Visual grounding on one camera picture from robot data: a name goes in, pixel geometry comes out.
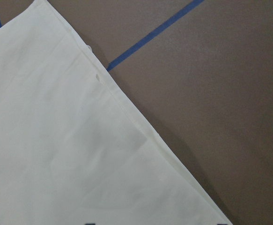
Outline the cream long-sleeve cat shirt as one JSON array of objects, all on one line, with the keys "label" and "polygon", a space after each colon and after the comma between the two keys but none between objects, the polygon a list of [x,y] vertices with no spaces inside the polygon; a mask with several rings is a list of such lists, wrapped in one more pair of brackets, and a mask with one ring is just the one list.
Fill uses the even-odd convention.
[{"label": "cream long-sleeve cat shirt", "polygon": [[0,225],[230,220],[45,0],[0,28]]}]

